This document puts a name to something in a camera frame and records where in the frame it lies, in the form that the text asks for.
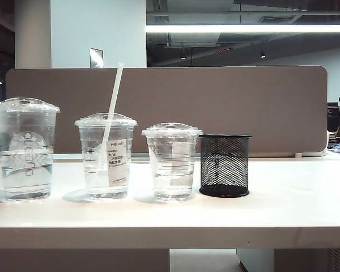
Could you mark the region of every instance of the plastic cup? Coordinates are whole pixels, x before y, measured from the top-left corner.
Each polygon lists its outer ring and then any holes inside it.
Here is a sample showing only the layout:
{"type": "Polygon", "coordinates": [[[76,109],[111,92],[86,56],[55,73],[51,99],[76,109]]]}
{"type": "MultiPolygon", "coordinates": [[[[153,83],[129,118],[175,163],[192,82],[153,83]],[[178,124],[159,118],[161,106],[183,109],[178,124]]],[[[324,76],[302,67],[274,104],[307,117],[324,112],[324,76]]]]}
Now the plastic cup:
{"type": "Polygon", "coordinates": [[[124,198],[127,195],[134,126],[137,122],[115,113],[106,146],[102,147],[108,113],[77,120],[82,144],[84,179],[91,200],[124,198]]]}
{"type": "Polygon", "coordinates": [[[183,201],[192,193],[195,146],[201,133],[197,127],[181,123],[161,123],[142,131],[157,201],[183,201]]]}
{"type": "Polygon", "coordinates": [[[0,102],[0,157],[6,198],[50,195],[58,107],[34,98],[0,102]]]}

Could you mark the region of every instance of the wall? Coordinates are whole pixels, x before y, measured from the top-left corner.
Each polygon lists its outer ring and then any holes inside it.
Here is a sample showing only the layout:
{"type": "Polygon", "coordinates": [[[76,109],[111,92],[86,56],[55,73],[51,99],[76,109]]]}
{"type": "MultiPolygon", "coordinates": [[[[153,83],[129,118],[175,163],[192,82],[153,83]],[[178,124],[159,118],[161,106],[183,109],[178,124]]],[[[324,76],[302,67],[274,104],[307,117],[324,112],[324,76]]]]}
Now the wall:
{"type": "Polygon", "coordinates": [[[51,0],[52,67],[89,67],[90,47],[104,66],[146,67],[145,0],[51,0]]]}
{"type": "Polygon", "coordinates": [[[335,102],[339,100],[340,48],[290,56],[286,58],[270,60],[265,58],[264,61],[250,63],[247,66],[253,65],[321,65],[326,68],[326,71],[328,72],[328,102],[335,102]]]}
{"type": "Polygon", "coordinates": [[[50,0],[16,0],[15,67],[50,66],[50,0]]]}

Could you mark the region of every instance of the plastic lid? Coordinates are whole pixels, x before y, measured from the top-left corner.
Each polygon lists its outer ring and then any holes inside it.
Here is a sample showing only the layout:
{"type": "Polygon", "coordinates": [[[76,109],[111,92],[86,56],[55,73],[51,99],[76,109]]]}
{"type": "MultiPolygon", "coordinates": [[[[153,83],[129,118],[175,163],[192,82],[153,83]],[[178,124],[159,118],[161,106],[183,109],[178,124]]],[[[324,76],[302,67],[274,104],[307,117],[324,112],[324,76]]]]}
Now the plastic lid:
{"type": "MultiPolygon", "coordinates": [[[[108,113],[101,112],[83,117],[80,120],[74,122],[75,126],[106,126],[110,123],[107,120],[108,113]]],[[[114,113],[111,126],[137,126],[136,120],[126,117],[124,115],[114,113]]]]}
{"type": "Polygon", "coordinates": [[[0,102],[0,110],[8,112],[60,112],[59,107],[35,98],[15,97],[0,102]]]}
{"type": "Polygon", "coordinates": [[[141,135],[146,137],[189,137],[198,136],[203,133],[197,127],[184,125],[181,123],[160,123],[142,130],[141,135]]]}

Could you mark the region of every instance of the fluorescent light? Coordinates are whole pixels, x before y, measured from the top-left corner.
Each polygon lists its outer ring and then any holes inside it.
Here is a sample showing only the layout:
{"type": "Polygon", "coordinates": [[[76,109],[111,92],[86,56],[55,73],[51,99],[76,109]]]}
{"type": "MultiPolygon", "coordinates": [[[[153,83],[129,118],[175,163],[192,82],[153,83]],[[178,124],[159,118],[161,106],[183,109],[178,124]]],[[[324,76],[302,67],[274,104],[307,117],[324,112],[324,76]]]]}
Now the fluorescent light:
{"type": "Polygon", "coordinates": [[[147,25],[148,33],[274,33],[340,32],[340,24],[231,24],[231,25],[147,25]]]}

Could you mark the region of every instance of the mesh pencil cup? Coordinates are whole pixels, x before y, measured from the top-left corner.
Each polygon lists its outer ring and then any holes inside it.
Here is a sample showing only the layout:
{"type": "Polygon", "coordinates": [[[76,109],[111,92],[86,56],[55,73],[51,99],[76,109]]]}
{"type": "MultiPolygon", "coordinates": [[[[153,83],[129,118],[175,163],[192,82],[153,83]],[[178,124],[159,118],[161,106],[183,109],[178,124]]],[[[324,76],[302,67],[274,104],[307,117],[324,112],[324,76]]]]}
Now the mesh pencil cup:
{"type": "Polygon", "coordinates": [[[248,141],[251,135],[200,135],[200,192],[212,197],[242,197],[248,191],[248,141]]]}

